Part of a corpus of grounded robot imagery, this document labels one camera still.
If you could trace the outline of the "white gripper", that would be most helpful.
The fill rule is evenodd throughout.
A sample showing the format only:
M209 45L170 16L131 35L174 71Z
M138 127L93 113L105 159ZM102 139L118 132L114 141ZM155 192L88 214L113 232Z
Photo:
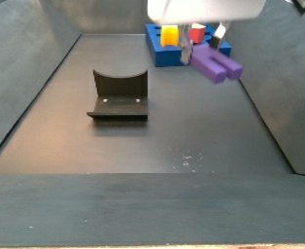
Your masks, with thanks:
M230 21L259 16L266 0L147 0L147 16L158 24L179 24L179 60L187 64L193 42L190 25L183 23L222 21L211 36L210 47L221 47Z

